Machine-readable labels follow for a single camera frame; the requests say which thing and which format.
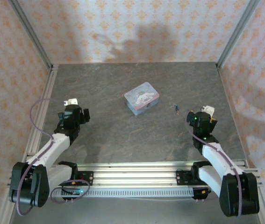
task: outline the orange patterned wall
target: orange patterned wall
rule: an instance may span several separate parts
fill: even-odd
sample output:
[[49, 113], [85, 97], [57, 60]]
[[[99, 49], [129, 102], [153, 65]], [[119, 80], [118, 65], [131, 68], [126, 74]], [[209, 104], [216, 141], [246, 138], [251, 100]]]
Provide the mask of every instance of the orange patterned wall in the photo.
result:
[[30, 106], [40, 97], [47, 75], [8, 1], [0, 0], [0, 204], [28, 140]]
[[265, 185], [265, 0], [236, 43], [222, 77], [242, 144], [261, 169]]
[[216, 62], [249, 0], [20, 0], [52, 63]]

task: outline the metal tin box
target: metal tin box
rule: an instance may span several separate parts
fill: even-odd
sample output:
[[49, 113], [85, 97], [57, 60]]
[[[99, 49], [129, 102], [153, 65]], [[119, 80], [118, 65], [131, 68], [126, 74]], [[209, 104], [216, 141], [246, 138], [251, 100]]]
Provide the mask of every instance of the metal tin box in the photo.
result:
[[124, 94], [126, 104], [134, 113], [139, 115], [150, 107], [158, 103], [159, 93], [150, 85], [145, 82], [133, 90]]

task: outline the gray marble surface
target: gray marble surface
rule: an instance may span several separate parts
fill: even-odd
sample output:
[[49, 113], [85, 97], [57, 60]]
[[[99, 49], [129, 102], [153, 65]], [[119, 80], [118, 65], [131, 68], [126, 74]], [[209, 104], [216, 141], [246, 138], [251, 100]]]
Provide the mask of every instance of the gray marble surface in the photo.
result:
[[[125, 105], [124, 93], [149, 82], [159, 103], [139, 116]], [[213, 135], [231, 159], [244, 159], [242, 146], [215, 63], [65, 64], [58, 68], [52, 98], [77, 98], [91, 120], [57, 161], [76, 163], [193, 161], [203, 157], [186, 130], [187, 110], [215, 107]], [[175, 114], [173, 104], [179, 106]], [[63, 105], [50, 102], [44, 130], [58, 123]], [[48, 140], [42, 137], [41, 146]]]
[[196, 203], [188, 198], [83, 198], [74, 203], [14, 213], [11, 224], [260, 224], [257, 214], [225, 217], [218, 199]]

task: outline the cable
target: cable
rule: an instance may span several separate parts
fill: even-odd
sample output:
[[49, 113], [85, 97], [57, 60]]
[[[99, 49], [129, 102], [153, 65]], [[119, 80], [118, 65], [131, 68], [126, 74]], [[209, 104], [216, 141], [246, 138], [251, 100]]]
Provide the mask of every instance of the cable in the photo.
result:
[[[176, 202], [176, 201], [186, 201], [186, 200], [192, 200], [192, 198], [185, 197], [185, 198], [179, 198], [179, 199], [153, 199], [153, 198], [141, 198], [141, 197], [119, 197], [123, 199], [133, 199], [133, 200], [143, 200], [143, 201], [158, 201], [158, 202]], [[208, 199], [202, 199], [202, 200], [196, 200], [196, 202], [205, 202], [205, 201], [212, 201], [217, 199], [218, 197], [215, 198], [208, 198]]]
[[221, 151], [218, 151], [218, 149], [212, 145], [210, 145], [209, 143], [205, 142], [204, 140], [198, 138], [197, 136], [195, 136], [192, 131], [188, 128], [189, 123], [187, 122], [187, 115], [190, 111], [187, 112], [186, 117], [185, 117], [185, 125], [187, 128], [187, 131], [198, 141], [202, 142], [204, 145], [207, 145], [208, 147], [214, 149], [216, 152], [218, 152], [223, 158], [224, 160], [229, 164], [230, 168], [234, 171], [236, 179], [237, 179], [237, 184], [238, 184], [238, 200], [239, 200], [239, 205], [238, 205], [238, 217], [241, 216], [241, 212], [242, 212], [242, 205], [243, 205], [243, 194], [242, 194], [242, 188], [241, 188], [241, 183], [240, 183], [240, 178], [239, 178], [239, 174], [237, 173], [236, 169], [234, 168], [233, 164], [230, 162], [230, 159]]
[[69, 194], [69, 195], [73, 195], [73, 192], [66, 191], [65, 189], [62, 189], [62, 192], [67, 193], [67, 194]]
[[63, 102], [63, 101], [60, 101], [60, 100], [57, 100], [57, 99], [51, 99], [51, 98], [43, 98], [43, 99], [39, 99], [37, 100], [30, 108], [30, 112], [29, 112], [29, 118], [30, 118], [30, 122], [32, 123], [32, 125], [34, 126], [35, 129], [37, 129], [38, 131], [40, 131], [41, 133], [47, 135], [50, 137], [51, 141], [50, 141], [50, 144], [48, 145], [48, 147], [39, 155], [38, 158], [34, 159], [32, 161], [31, 164], [29, 164], [29, 166], [26, 168], [26, 170], [24, 171], [21, 179], [20, 179], [20, 182], [19, 182], [19, 185], [18, 185], [18, 189], [17, 189], [17, 199], [16, 199], [16, 208], [17, 208], [17, 212], [20, 216], [25, 216], [27, 215], [33, 208], [33, 206], [31, 206], [26, 212], [22, 212], [21, 209], [20, 209], [20, 191], [21, 191], [21, 188], [22, 188], [22, 185], [23, 185], [23, 182], [24, 182], [24, 179], [27, 175], [27, 173], [29, 172], [29, 170], [31, 169], [31, 167], [34, 165], [35, 162], [37, 162], [38, 160], [40, 160], [40, 158], [48, 152], [48, 150], [52, 147], [53, 143], [54, 143], [54, 139], [53, 139], [53, 136], [50, 135], [49, 133], [43, 131], [42, 129], [38, 128], [37, 125], [35, 125], [34, 121], [33, 121], [33, 118], [32, 118], [32, 111], [33, 111], [33, 108], [40, 102], [42, 101], [55, 101], [55, 102]]
[[[86, 184], [88, 185], [87, 190], [86, 190], [81, 196], [79, 196], [79, 197], [77, 197], [77, 198], [75, 198], [75, 199], [71, 199], [72, 202], [81, 199], [81, 198], [82, 198], [84, 195], [86, 195], [87, 192], [90, 190], [91, 185], [90, 185], [90, 183], [89, 183], [88, 181], [85, 181], [85, 180], [68, 180], [68, 181], [64, 181], [64, 182], [62, 182], [61, 184], [63, 184], [63, 183], [71, 183], [71, 182], [82, 182], [82, 183], [86, 183]], [[52, 194], [53, 194], [53, 192], [54, 192], [55, 190], [57, 190], [57, 189], [64, 189], [64, 187], [56, 187], [56, 188], [54, 188], [54, 189], [51, 191], [51, 193], [50, 193], [50, 199], [52, 200], [52, 202], [54, 202], [54, 203], [56, 203], [56, 204], [64, 204], [64, 203], [67, 203], [67, 200], [65, 200], [65, 201], [61, 201], [61, 202], [58, 202], [57, 200], [54, 200], [54, 199], [53, 199]], [[68, 190], [76, 190], [76, 188], [66, 188], [66, 189], [68, 189]]]
[[173, 104], [173, 106], [175, 107], [175, 111], [176, 111], [176, 115], [179, 115], [179, 107], [177, 104]]

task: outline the purple cable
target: purple cable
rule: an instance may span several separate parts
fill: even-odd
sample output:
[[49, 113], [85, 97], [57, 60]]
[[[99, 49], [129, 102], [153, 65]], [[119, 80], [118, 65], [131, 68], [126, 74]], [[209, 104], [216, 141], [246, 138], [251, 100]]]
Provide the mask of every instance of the purple cable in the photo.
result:
[[48, 152], [48, 150], [52, 147], [53, 143], [54, 143], [54, 139], [53, 139], [53, 136], [45, 131], [43, 131], [42, 129], [38, 128], [34, 121], [33, 121], [33, 118], [32, 118], [32, 111], [33, 111], [33, 108], [40, 102], [42, 101], [45, 101], [45, 100], [48, 100], [48, 101], [56, 101], [56, 102], [63, 102], [63, 101], [60, 101], [60, 100], [57, 100], [57, 99], [50, 99], [50, 98], [43, 98], [43, 99], [39, 99], [37, 100], [30, 108], [30, 112], [29, 112], [29, 118], [30, 118], [30, 122], [32, 123], [32, 125], [35, 127], [35, 129], [37, 129], [38, 131], [40, 131], [41, 133], [47, 135], [50, 137], [51, 139], [51, 142], [50, 144], [48, 145], [48, 147], [39, 155], [39, 157], [37, 159], [34, 159], [32, 161], [31, 164], [29, 164], [29, 166], [26, 168], [26, 170], [24, 171], [21, 179], [20, 179], [20, 182], [19, 182], [19, 185], [18, 185], [18, 189], [17, 189], [17, 199], [16, 199], [16, 208], [17, 208], [17, 212], [20, 216], [25, 216], [27, 215], [33, 208], [33, 206], [31, 206], [26, 212], [22, 212], [21, 209], [20, 209], [20, 191], [21, 191], [21, 188], [22, 188], [22, 185], [23, 185], [23, 182], [24, 182], [24, 179], [27, 175], [27, 173], [29, 172], [30, 168], [33, 166], [33, 164], [35, 162], [37, 162], [46, 152]]
[[[81, 196], [79, 196], [79, 197], [77, 197], [77, 198], [71, 200], [72, 202], [74, 202], [74, 201], [76, 201], [76, 200], [81, 199], [84, 195], [86, 195], [87, 192], [90, 190], [90, 187], [91, 187], [91, 186], [90, 186], [90, 183], [89, 183], [88, 181], [85, 181], [85, 180], [68, 180], [68, 181], [64, 181], [64, 182], [62, 182], [62, 184], [63, 184], [63, 183], [72, 183], [72, 182], [82, 182], [82, 183], [86, 183], [86, 184], [88, 185], [87, 190], [86, 190]], [[56, 203], [56, 204], [64, 204], [64, 203], [67, 203], [67, 200], [66, 200], [66, 201], [58, 202], [58, 201], [56, 201], [56, 200], [53, 199], [52, 194], [53, 194], [53, 192], [54, 192], [55, 190], [57, 190], [57, 189], [77, 190], [77, 188], [65, 188], [65, 187], [56, 187], [56, 188], [54, 188], [54, 189], [51, 191], [51, 193], [50, 193], [50, 199], [52, 200], [52, 202], [54, 202], [54, 203]]]
[[237, 179], [237, 184], [238, 184], [238, 200], [239, 200], [239, 205], [238, 205], [238, 217], [241, 216], [241, 212], [242, 212], [242, 205], [243, 205], [243, 194], [242, 194], [242, 189], [241, 189], [241, 183], [240, 183], [240, 178], [239, 175], [236, 171], [236, 169], [234, 168], [234, 166], [232, 165], [232, 163], [230, 162], [229, 158], [222, 153], [221, 151], [218, 151], [216, 147], [210, 145], [209, 143], [205, 142], [204, 140], [198, 138], [197, 136], [195, 136], [192, 131], [188, 128], [188, 122], [187, 122], [187, 115], [188, 115], [189, 111], [186, 114], [186, 118], [185, 118], [185, 125], [187, 128], [187, 131], [198, 141], [202, 142], [203, 144], [207, 145], [208, 147], [214, 149], [216, 152], [218, 152], [223, 158], [224, 160], [229, 164], [230, 168], [232, 168], [232, 170], [234, 171], [235, 175], [236, 175], [236, 179]]

